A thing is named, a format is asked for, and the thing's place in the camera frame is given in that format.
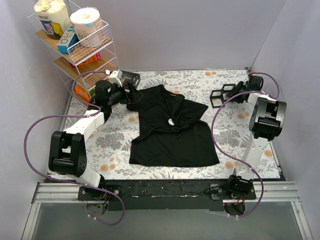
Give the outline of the black display case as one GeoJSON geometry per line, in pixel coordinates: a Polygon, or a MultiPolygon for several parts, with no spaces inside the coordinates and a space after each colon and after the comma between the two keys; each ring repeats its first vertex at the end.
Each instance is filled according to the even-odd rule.
{"type": "Polygon", "coordinates": [[[216,89],[211,91],[209,100],[213,109],[220,108],[221,105],[224,103],[225,99],[224,99],[223,93],[224,92],[221,89],[220,90],[216,89]]]}
{"type": "Polygon", "coordinates": [[[236,85],[232,83],[223,84],[221,92],[222,92],[222,97],[225,101],[230,98],[229,93],[233,91],[235,86],[236,85]]]}

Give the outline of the black t-shirt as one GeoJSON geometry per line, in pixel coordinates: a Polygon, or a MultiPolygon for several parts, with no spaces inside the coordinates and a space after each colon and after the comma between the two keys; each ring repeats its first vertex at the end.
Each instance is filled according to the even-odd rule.
{"type": "Polygon", "coordinates": [[[139,117],[139,136],[131,141],[130,164],[178,168],[219,164],[211,129],[201,119],[207,105],[170,92],[162,84],[141,92],[138,103],[126,106],[139,117]]]}

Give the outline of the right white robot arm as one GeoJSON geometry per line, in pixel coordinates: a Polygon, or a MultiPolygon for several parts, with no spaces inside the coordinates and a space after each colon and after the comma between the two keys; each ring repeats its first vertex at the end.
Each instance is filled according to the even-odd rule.
{"type": "Polygon", "coordinates": [[[283,129],[287,110],[287,103],[258,93],[263,87],[264,79],[255,74],[248,75],[247,82],[239,82],[227,97],[233,102],[246,101],[254,106],[249,121],[249,140],[241,163],[228,178],[227,195],[232,199],[246,196],[252,192],[255,173],[259,160],[266,147],[274,138],[278,137],[283,129]]]}

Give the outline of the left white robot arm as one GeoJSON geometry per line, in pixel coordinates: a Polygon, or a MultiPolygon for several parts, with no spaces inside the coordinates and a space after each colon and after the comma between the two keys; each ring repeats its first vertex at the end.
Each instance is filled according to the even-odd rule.
{"type": "Polygon", "coordinates": [[[102,176],[87,165],[86,141],[109,119],[114,105],[136,104],[142,98],[143,94],[136,89],[135,83],[128,78],[120,86],[107,80],[96,82],[95,95],[88,102],[86,117],[51,136],[49,170],[90,186],[89,194],[95,200],[103,199],[107,191],[100,183],[102,176]]]}

